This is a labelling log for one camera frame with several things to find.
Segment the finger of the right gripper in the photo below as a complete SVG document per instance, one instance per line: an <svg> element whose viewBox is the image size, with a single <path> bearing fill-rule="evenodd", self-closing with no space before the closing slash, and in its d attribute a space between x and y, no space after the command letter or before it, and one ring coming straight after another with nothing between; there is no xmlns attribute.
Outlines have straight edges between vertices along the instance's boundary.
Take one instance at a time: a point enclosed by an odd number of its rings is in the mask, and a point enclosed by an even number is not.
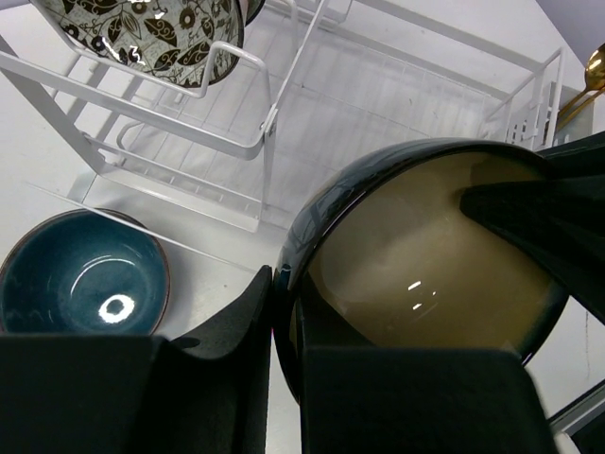
<svg viewBox="0 0 605 454"><path fill-rule="evenodd" d="M528 254L604 321L604 179L494 183L466 189L467 217Z"/></svg>
<svg viewBox="0 0 605 454"><path fill-rule="evenodd" d="M546 163L544 182L604 182L604 132L539 151Z"/></svg>

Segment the gold metal spoon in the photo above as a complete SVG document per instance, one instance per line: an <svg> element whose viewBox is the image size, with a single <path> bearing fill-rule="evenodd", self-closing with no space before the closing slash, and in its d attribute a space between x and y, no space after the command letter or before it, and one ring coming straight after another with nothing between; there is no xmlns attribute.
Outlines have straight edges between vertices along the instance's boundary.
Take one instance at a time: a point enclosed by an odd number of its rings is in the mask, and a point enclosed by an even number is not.
<svg viewBox="0 0 605 454"><path fill-rule="evenodd" d="M598 96L604 93L604 44L595 50L584 68L584 89L560 108L555 132L562 130Z"/></svg>

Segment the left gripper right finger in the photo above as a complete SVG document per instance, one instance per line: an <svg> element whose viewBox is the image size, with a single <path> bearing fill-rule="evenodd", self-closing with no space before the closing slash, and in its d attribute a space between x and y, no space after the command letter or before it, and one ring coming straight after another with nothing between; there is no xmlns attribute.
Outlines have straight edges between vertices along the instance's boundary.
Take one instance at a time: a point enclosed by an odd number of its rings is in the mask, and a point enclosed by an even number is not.
<svg viewBox="0 0 605 454"><path fill-rule="evenodd" d="M371 347L374 343L360 334L330 305L324 302L295 304L296 347Z"/></svg>

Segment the leaf patterned bowl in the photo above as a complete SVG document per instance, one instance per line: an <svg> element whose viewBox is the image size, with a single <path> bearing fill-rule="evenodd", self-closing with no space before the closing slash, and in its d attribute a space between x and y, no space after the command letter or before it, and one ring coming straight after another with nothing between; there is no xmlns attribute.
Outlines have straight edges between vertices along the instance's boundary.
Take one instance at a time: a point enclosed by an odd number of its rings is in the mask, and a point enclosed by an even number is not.
<svg viewBox="0 0 605 454"><path fill-rule="evenodd" d="M35 1L70 41L99 58L198 89L215 42L242 47L246 1Z"/></svg>

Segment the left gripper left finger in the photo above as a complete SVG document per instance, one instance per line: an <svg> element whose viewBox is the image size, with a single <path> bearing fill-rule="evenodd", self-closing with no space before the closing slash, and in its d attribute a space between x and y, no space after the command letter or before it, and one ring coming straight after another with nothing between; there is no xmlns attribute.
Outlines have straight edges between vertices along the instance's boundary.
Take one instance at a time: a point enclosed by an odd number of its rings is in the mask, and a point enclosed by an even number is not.
<svg viewBox="0 0 605 454"><path fill-rule="evenodd" d="M265 265L245 290L210 319L174 339L174 346L195 358L214 360L235 352L259 323L272 285L272 269Z"/></svg>

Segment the dark blue ceramic bowl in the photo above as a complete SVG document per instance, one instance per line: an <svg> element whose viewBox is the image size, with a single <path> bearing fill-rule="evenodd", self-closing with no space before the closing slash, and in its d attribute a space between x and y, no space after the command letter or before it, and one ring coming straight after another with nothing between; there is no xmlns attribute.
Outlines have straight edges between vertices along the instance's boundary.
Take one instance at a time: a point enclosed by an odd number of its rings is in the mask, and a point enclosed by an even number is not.
<svg viewBox="0 0 605 454"><path fill-rule="evenodd" d="M1 266L5 334L149 335L169 300L164 248L136 219L72 210L27 232Z"/></svg>

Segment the beige bowl black rim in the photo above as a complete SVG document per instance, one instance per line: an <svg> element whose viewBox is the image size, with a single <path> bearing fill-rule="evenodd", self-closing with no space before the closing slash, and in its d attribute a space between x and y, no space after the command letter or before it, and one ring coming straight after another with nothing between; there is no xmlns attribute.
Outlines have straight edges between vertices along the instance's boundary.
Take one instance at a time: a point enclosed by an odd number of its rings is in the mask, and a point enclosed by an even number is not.
<svg viewBox="0 0 605 454"><path fill-rule="evenodd" d="M460 138L391 145L343 167L294 218L276 266L273 333L292 394L302 387L296 306L311 297L361 344L529 361L568 292L459 202L468 188L550 174L535 152Z"/></svg>

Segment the white slotted spatula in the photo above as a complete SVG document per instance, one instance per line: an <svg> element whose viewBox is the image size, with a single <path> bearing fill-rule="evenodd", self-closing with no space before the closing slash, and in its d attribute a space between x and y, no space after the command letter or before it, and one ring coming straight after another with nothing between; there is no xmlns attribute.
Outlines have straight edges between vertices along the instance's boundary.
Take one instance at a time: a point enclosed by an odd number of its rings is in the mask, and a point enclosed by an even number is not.
<svg viewBox="0 0 605 454"><path fill-rule="evenodd" d="M547 148L547 133L555 104L556 83L545 84L536 98L533 96L512 111L505 142L533 151Z"/></svg>

